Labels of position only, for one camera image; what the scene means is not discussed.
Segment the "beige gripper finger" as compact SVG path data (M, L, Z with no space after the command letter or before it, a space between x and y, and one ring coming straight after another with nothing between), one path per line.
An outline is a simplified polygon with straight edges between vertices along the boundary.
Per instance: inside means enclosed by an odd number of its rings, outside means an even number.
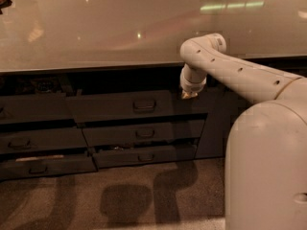
M193 99L193 98L197 98L197 96L198 96L198 93L196 93L196 92L182 91L182 93L181 93L181 98L183 100L190 100L190 99Z

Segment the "white robot base body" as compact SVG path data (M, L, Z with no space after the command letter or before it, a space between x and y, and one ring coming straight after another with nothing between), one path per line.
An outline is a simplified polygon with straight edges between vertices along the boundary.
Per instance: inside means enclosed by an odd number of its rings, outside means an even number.
M226 230L307 230L306 102L259 103L228 137Z

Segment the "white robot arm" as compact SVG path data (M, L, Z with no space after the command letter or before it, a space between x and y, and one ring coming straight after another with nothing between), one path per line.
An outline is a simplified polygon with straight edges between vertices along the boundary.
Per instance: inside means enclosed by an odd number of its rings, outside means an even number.
M220 34L193 37L181 45L183 99L197 97L208 75L252 104L306 99L307 80L304 77L230 57L225 51L226 42Z

